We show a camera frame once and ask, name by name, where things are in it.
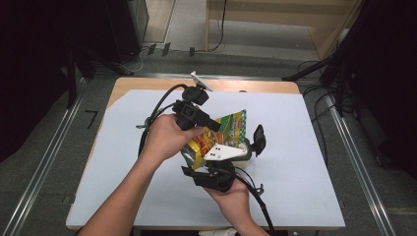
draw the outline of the chip bag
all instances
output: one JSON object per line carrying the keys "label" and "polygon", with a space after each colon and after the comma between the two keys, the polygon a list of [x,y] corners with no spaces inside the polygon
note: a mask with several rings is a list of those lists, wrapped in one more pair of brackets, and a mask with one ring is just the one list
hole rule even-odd
{"label": "chip bag", "polygon": [[218,132],[205,127],[203,132],[190,140],[182,149],[188,167],[196,170],[204,166],[204,156],[214,144],[238,148],[246,137],[246,110],[241,110],[215,120],[220,123]]}

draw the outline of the metal frame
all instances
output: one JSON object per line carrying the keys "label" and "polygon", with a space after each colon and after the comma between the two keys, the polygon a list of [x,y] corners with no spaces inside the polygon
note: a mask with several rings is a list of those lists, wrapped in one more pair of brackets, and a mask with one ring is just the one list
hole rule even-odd
{"label": "metal frame", "polygon": [[[137,77],[142,78],[156,78],[156,79],[166,79],[166,78],[190,78],[190,75],[185,74],[139,74]],[[242,77],[242,76],[217,76],[217,75],[203,75],[200,76],[203,79],[207,80],[243,80],[243,81],[282,81],[281,78],[266,78],[266,77]],[[297,81],[298,85],[310,86],[316,85],[311,80],[300,80]],[[55,159],[55,156],[61,147],[61,144],[71,126],[71,123],[77,114],[78,108],[84,96],[87,83],[84,79],[80,81],[80,93],[77,97],[74,105],[71,109],[67,109],[58,129],[56,130],[49,147],[47,148],[41,162],[39,163],[36,171],[34,172],[29,185],[21,196],[19,203],[6,226],[3,236],[9,235],[19,235],[20,230],[25,223],[25,220],[30,212],[30,209],[42,187],[42,184],[46,178],[46,175],[49,169],[52,166],[52,163]],[[326,98],[329,106],[334,104],[334,98],[328,96]],[[350,135],[349,129],[343,117],[339,117],[337,111],[332,108],[331,115],[333,117],[334,123],[338,129],[338,132],[343,140],[343,143],[348,152],[349,158],[352,162],[352,166],[355,170],[355,173],[358,177],[358,180],[361,184],[361,187],[364,191],[365,197],[368,201],[371,212],[374,215],[374,218],[377,222],[377,225],[381,231],[382,235],[396,235],[392,227],[392,224],[387,215],[387,210],[384,207],[384,204],[372,182],[372,179],[362,161],[360,153],[355,146],[355,143]]]}
{"label": "metal frame", "polygon": [[[326,102],[328,103],[328,106],[334,105],[334,97],[327,96]],[[331,109],[331,115],[346,147],[353,169],[355,170],[358,181],[368,201],[369,208],[371,209],[375,221],[380,228],[381,235],[396,235],[383,201],[381,200],[380,195],[372,182],[371,176],[362,161],[358,148],[353,142],[345,119],[340,117],[334,108]]]}
{"label": "metal frame", "polygon": [[62,118],[61,123],[55,131],[52,141],[49,143],[49,146],[46,149],[42,160],[40,161],[33,176],[31,177],[27,188],[19,199],[18,205],[13,212],[13,215],[6,226],[5,231],[3,232],[3,236],[14,236],[20,234],[20,231],[30,213],[30,209],[33,206],[40,188],[42,187],[43,182],[46,179],[46,176],[52,166],[55,156],[58,153],[58,150],[61,147],[65,136],[67,135],[75,115],[77,114],[78,108],[80,107],[80,103],[86,90],[86,86],[86,81],[81,79],[79,84],[79,96],[75,100],[73,106],[67,109],[65,112],[64,117]]}

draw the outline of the hand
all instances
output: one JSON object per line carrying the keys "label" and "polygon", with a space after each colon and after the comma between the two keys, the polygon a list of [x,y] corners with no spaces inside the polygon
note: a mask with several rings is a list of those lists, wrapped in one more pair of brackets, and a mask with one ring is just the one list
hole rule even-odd
{"label": "hand", "polygon": [[224,217],[236,229],[241,224],[253,222],[249,209],[249,191],[242,182],[235,179],[226,193],[213,189],[205,190],[217,202]]}
{"label": "hand", "polygon": [[143,150],[143,153],[147,154],[144,156],[151,155],[162,162],[178,153],[188,141],[201,134],[202,131],[203,127],[182,131],[176,123],[174,114],[161,115],[150,126]]}
{"label": "hand", "polygon": [[249,210],[249,191],[239,180],[233,181],[232,187],[221,193],[205,189],[217,202],[224,217],[242,236],[268,235],[253,219]]}

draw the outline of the human hand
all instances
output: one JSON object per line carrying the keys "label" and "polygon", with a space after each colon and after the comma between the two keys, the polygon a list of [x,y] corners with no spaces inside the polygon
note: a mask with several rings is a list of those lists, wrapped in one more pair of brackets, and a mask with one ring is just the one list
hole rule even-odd
{"label": "human hand", "polygon": [[198,136],[203,127],[182,131],[176,123],[174,114],[161,115],[155,119],[149,129],[145,142],[144,156],[151,155],[160,162],[173,156],[192,138]]}
{"label": "human hand", "polygon": [[249,209],[249,191],[242,182],[235,179],[226,193],[213,189],[205,190],[217,202],[221,213],[233,227],[238,229],[242,224],[253,223]]}

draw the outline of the table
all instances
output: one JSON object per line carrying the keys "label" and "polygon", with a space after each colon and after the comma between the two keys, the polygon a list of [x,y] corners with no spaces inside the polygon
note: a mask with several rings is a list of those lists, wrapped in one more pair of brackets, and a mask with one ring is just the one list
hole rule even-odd
{"label": "table", "polygon": [[[361,0],[228,0],[225,21],[308,27],[321,59],[337,46],[344,29],[356,20]],[[209,20],[221,20],[224,0],[207,0],[206,51]]]}
{"label": "table", "polygon": [[[116,82],[67,218],[69,228],[83,226],[122,181],[137,156],[142,131],[135,126],[145,121],[165,90],[180,83],[193,84],[190,79],[122,78]],[[289,82],[207,83],[215,92],[208,93],[210,99],[202,109],[212,118],[246,108],[250,140],[257,125],[264,125],[267,147],[249,161],[246,170],[258,185],[264,184],[262,198],[275,228],[343,227],[338,201],[297,86]],[[166,104],[180,98],[181,92],[175,90]],[[177,154],[159,167],[135,226],[144,230],[229,227],[209,195],[183,175],[181,165],[186,165],[185,160]],[[267,228],[256,201],[251,198],[250,202],[254,219]]]}

